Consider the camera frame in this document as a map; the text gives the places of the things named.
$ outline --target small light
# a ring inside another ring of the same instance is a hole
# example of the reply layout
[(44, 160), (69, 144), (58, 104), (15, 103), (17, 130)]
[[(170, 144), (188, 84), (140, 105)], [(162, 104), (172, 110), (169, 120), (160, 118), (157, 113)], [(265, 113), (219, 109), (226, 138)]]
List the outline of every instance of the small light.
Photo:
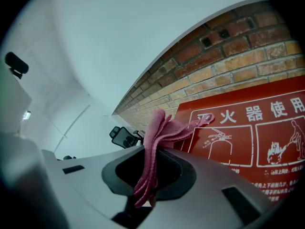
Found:
[(30, 111), (25, 112), (23, 115), (23, 120), (28, 120), (30, 118), (30, 115), (31, 115)]

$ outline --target pink rag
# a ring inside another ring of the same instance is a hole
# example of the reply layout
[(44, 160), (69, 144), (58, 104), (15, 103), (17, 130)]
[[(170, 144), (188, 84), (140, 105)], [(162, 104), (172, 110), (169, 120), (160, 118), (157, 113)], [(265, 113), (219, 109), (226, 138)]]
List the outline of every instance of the pink rag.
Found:
[(135, 207), (141, 207), (158, 187), (156, 151), (157, 146), (173, 148), (174, 142), (187, 139), (196, 127), (209, 124), (214, 120), (213, 114), (207, 114), (201, 120), (191, 121), (183, 125), (171, 120), (171, 115), (165, 117), (163, 109), (152, 112), (152, 119), (144, 137), (145, 161), (140, 180), (134, 188)]

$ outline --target red sign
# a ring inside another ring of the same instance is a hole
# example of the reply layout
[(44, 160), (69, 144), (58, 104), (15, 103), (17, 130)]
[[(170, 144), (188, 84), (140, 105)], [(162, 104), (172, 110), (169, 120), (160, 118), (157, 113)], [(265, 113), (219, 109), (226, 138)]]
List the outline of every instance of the red sign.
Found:
[(176, 149), (229, 166), (271, 201), (292, 191), (305, 161), (305, 77), (181, 104), (176, 120), (215, 120)]

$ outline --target black slot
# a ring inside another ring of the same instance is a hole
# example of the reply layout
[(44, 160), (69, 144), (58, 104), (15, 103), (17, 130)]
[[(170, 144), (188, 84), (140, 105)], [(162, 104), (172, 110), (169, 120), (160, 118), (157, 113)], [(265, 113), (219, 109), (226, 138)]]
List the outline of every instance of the black slot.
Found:
[(237, 188), (229, 187), (223, 189), (222, 192), (245, 226), (260, 217), (260, 213)]
[(72, 167), (69, 167), (69, 168), (64, 168), (62, 170), (65, 174), (69, 174), (69, 173), (79, 171), (79, 170), (82, 170), (82, 169), (85, 169), (85, 167), (84, 166), (72, 166)]
[[(158, 189), (173, 183), (181, 176), (181, 166), (157, 150)], [(117, 176), (132, 187), (138, 183), (144, 169), (144, 150), (133, 155), (116, 167)]]

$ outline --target white wall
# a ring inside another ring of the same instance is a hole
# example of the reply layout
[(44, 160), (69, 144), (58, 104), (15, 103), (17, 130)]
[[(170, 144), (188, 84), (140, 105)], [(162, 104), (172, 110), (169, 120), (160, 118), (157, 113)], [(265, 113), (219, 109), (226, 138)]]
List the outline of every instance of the white wall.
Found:
[(258, 0), (53, 0), (71, 67), (111, 114), (128, 89), (183, 35)]
[[(108, 135), (118, 125), (110, 117), (101, 117), (99, 111), (90, 110), (78, 119), (95, 102), (73, 76), (56, 32), (51, 0), (32, 0), (23, 9), (1, 45), (1, 64), (5, 64), (5, 55), (11, 51), (29, 65), (29, 72), (18, 80), (32, 98), (31, 117), (21, 123), (22, 136), (52, 152), (56, 147), (61, 151), (59, 143), (64, 138), (62, 145), (72, 148), (69, 154), (75, 155), (76, 151), (79, 157), (121, 149), (107, 147), (113, 146)], [(84, 143), (92, 147), (87, 149)]]
[(122, 150), (111, 143), (109, 136), (116, 125), (111, 116), (100, 116), (95, 106), (90, 106), (67, 132), (55, 156), (59, 159), (66, 155), (84, 158)]
[(32, 99), (0, 62), (0, 133), (17, 133)]
[[(30, 67), (20, 81), (32, 98), (32, 116), (22, 123), (22, 133), (40, 148), (57, 147), (61, 158), (119, 148), (108, 143), (118, 124), (103, 115), (112, 114), (128, 89), (179, 38), (253, 1), (31, 0), (0, 48), (2, 63), (12, 51)], [(98, 108), (83, 112), (95, 104)]]

